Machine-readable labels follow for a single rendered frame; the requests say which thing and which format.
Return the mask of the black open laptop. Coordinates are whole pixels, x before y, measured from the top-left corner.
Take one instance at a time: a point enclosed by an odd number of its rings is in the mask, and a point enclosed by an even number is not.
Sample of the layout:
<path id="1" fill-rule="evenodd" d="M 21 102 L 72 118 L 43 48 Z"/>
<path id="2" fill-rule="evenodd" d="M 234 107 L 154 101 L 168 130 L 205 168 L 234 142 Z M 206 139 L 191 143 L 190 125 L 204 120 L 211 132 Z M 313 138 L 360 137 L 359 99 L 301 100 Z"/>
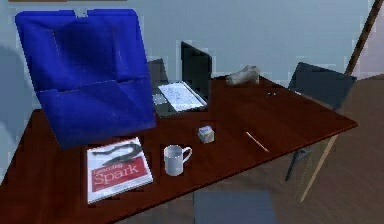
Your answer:
<path id="1" fill-rule="evenodd" d="M 186 42 L 181 42 L 180 59 L 180 81 L 168 79 L 162 59 L 148 63 L 153 103 L 159 117 L 204 110 L 208 106 L 212 57 Z"/>

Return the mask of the white and red book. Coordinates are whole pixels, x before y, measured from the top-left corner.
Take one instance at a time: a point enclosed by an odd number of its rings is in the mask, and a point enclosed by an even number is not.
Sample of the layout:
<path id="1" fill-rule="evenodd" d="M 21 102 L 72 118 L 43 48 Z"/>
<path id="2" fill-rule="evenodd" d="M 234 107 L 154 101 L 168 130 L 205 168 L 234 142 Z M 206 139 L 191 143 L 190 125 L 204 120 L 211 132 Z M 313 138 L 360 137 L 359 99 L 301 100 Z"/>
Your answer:
<path id="1" fill-rule="evenodd" d="M 89 204 L 152 182 L 138 137 L 87 151 Z"/>

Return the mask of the small grey cube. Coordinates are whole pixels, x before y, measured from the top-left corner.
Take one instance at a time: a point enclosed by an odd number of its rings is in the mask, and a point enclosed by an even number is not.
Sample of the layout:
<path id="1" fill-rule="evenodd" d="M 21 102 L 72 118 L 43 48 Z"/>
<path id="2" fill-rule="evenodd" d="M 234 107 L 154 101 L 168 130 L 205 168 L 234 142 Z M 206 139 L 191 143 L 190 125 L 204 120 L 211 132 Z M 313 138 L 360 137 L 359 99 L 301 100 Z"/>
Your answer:
<path id="1" fill-rule="evenodd" d="M 210 126 L 204 126 L 198 129 L 198 137 L 204 144 L 210 143 L 215 139 L 215 132 Z"/>

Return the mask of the white mug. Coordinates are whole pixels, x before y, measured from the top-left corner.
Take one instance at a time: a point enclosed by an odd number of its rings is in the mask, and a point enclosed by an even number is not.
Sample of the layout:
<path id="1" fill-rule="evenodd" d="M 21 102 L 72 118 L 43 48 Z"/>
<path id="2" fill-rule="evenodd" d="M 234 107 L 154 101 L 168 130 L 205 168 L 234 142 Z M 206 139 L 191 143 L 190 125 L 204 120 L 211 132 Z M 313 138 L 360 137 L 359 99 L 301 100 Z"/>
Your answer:
<path id="1" fill-rule="evenodd" d="M 192 148 L 169 145 L 164 149 L 165 172 L 169 176 L 178 176 L 184 171 L 184 163 L 192 155 Z"/>

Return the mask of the dark red wooden table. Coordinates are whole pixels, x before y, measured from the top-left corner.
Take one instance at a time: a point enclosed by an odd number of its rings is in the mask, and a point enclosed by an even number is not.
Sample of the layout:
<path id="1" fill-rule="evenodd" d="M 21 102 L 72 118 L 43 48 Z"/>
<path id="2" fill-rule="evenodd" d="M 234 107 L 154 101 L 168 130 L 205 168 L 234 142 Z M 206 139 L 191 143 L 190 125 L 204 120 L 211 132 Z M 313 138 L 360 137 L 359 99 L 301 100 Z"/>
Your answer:
<path id="1" fill-rule="evenodd" d="M 0 224 L 108 224 L 356 125 L 267 79 L 231 87 L 216 78 L 208 110 L 160 118 L 155 128 L 139 133 L 153 183 L 89 204 L 87 149 L 60 149 L 44 112 L 36 110 L 0 185 Z M 214 130 L 213 142 L 199 139 L 198 129 L 204 126 Z M 165 172 L 164 149 L 169 145 L 192 148 L 178 176 Z"/>

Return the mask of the grey stone statue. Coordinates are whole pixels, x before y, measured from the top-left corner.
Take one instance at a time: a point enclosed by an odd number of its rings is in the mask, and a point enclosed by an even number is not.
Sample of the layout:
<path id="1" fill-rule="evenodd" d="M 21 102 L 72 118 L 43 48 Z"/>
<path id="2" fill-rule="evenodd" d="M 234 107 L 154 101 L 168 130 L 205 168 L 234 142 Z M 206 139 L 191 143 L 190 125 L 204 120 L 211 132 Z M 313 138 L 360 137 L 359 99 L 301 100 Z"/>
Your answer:
<path id="1" fill-rule="evenodd" d="M 245 82 L 259 83 L 260 70 L 257 66 L 247 65 L 242 70 L 226 77 L 229 85 L 239 85 Z"/>

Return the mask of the orange pencil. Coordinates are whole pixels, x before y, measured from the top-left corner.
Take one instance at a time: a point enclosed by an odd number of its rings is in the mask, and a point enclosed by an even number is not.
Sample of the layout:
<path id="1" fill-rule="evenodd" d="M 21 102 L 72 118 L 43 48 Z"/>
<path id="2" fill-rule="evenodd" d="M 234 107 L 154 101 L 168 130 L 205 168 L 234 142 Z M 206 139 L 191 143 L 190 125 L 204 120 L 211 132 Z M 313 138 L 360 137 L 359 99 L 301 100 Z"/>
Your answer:
<path id="1" fill-rule="evenodd" d="M 269 153 L 270 151 L 264 147 L 251 133 L 249 133 L 248 131 L 245 132 L 245 134 L 250 138 L 252 139 L 259 147 L 261 147 L 265 152 Z"/>

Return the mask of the dark blue-grey chair seat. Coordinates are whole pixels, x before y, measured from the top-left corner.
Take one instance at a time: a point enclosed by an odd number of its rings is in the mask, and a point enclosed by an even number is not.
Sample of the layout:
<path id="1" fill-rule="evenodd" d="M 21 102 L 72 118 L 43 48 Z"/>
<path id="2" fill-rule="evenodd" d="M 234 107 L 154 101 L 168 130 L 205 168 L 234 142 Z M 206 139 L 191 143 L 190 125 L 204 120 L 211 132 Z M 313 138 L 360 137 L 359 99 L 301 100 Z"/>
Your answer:
<path id="1" fill-rule="evenodd" d="M 268 191 L 197 191 L 194 224 L 279 224 Z"/>

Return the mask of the dark grey chair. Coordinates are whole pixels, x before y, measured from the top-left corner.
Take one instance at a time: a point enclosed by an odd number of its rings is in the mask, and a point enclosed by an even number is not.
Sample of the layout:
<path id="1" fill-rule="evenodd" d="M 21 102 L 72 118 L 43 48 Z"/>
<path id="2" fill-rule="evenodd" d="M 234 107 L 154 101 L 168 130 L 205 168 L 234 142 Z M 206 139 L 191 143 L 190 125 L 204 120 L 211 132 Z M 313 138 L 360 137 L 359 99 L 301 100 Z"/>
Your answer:
<path id="1" fill-rule="evenodd" d="M 288 89 L 337 112 L 356 81 L 354 76 L 299 62 Z"/>

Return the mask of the brown wooden pole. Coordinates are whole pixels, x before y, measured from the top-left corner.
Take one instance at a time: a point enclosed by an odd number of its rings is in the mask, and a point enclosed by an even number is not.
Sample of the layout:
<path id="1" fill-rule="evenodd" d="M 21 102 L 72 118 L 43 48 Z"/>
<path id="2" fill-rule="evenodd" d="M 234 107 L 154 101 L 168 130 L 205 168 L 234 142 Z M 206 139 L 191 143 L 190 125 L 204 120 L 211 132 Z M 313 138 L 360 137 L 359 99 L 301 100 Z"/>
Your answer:
<path id="1" fill-rule="evenodd" d="M 346 75 L 351 75 L 354 71 L 354 68 L 357 65 L 358 59 L 361 55 L 363 47 L 368 40 L 369 34 L 374 26 L 376 18 L 379 14 L 379 11 L 382 7 L 384 0 L 374 0 L 372 6 L 370 7 L 369 15 L 364 23 L 364 26 L 361 30 L 360 36 L 355 44 L 353 53 L 350 57 L 348 65 L 345 70 Z"/>

